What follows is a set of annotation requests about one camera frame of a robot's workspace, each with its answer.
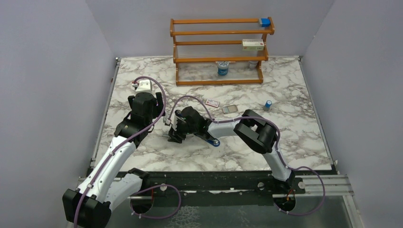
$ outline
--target wooden shelf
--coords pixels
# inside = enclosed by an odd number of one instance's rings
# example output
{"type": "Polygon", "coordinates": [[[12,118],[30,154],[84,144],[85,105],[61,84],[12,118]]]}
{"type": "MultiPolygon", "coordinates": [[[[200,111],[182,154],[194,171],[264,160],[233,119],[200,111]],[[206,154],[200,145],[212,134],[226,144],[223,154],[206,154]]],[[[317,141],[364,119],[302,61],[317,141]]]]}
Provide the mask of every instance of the wooden shelf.
{"type": "Polygon", "coordinates": [[[274,24],[271,17],[269,27],[261,27],[259,19],[171,19],[170,34],[173,37],[173,62],[176,64],[176,84],[185,85],[222,85],[263,83],[261,62],[269,59],[266,39],[274,34],[274,24]],[[242,40],[213,40],[213,41],[177,41],[177,36],[191,35],[228,35],[228,34],[262,34],[264,50],[243,51],[242,40]],[[212,80],[181,81],[179,70],[181,64],[209,63],[217,61],[247,62],[258,61],[255,72],[257,77],[240,80],[238,78],[211,77],[212,80]]]}

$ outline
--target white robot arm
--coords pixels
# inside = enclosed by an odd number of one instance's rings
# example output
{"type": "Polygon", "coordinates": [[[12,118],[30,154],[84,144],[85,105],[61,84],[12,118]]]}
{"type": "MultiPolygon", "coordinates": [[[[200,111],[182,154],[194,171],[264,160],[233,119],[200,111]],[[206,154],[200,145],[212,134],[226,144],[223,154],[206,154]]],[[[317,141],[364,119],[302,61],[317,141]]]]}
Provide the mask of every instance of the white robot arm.
{"type": "MultiPolygon", "coordinates": [[[[262,118],[252,110],[246,110],[242,116],[262,118]]],[[[272,170],[275,179],[291,182],[294,174],[287,169],[279,157],[281,152],[274,149],[276,129],[259,119],[241,119],[228,123],[212,122],[202,117],[192,107],[176,111],[172,127],[169,131],[169,141],[182,143],[188,134],[199,136],[203,140],[219,146],[219,138],[223,136],[239,136],[253,151],[261,153],[272,170]]]]}

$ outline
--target white marble table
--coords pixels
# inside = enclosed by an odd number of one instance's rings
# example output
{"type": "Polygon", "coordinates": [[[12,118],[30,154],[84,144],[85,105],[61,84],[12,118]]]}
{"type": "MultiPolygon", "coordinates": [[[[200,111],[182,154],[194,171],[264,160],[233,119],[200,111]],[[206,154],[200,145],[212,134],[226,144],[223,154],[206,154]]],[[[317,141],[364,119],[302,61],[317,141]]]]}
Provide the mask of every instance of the white marble table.
{"type": "MultiPolygon", "coordinates": [[[[199,66],[189,72],[203,78],[216,76],[215,73],[203,70],[212,67],[203,64],[199,66]]],[[[109,146],[116,125],[130,111],[127,97],[133,94],[131,82],[138,76],[150,76],[163,85],[168,96],[168,112],[171,111],[174,101],[182,95],[194,95],[201,100],[211,98],[219,101],[220,106],[238,106],[238,113],[233,114],[223,114],[220,108],[207,106],[219,120],[233,118],[241,115],[245,109],[252,109],[279,126],[280,147],[290,166],[304,165],[316,170],[331,169],[297,57],[271,57],[269,61],[263,62],[262,71],[264,83],[261,85],[177,87],[172,57],[123,58],[103,127],[96,163],[109,146]],[[262,110],[266,100],[273,102],[269,112],[262,110]]],[[[189,105],[202,115],[205,114],[201,105],[189,99],[180,102],[176,109],[182,110],[189,105]]],[[[163,133],[168,129],[162,120],[159,121],[154,131],[126,161],[121,171],[133,167],[145,171],[270,170],[263,157],[253,152],[236,136],[220,138],[219,147],[213,147],[198,137],[188,137],[182,144],[178,144],[167,142],[163,133]]]]}

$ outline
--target light purple wall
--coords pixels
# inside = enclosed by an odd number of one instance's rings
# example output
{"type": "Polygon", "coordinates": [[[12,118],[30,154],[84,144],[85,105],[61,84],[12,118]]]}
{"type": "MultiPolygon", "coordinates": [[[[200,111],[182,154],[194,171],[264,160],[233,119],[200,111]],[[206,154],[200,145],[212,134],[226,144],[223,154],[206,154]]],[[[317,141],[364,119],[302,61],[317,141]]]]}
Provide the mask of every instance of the light purple wall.
{"type": "Polygon", "coordinates": [[[302,61],[367,228],[403,224],[402,11],[401,0],[336,0],[302,61]]]}
{"type": "Polygon", "coordinates": [[[170,19],[273,18],[270,55],[302,55],[334,0],[86,0],[116,56],[172,55],[170,19]]]}
{"type": "Polygon", "coordinates": [[[84,0],[0,1],[0,227],[64,227],[115,58],[84,0]]]}

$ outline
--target blue cap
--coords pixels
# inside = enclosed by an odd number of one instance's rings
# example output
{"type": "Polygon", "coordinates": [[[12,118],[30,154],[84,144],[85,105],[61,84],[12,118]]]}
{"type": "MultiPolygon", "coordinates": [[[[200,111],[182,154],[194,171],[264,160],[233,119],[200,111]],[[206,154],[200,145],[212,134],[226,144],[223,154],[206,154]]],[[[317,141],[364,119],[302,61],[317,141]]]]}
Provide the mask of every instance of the blue cap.
{"type": "Polygon", "coordinates": [[[272,102],[270,100],[266,101],[265,107],[270,108],[272,102]]]}

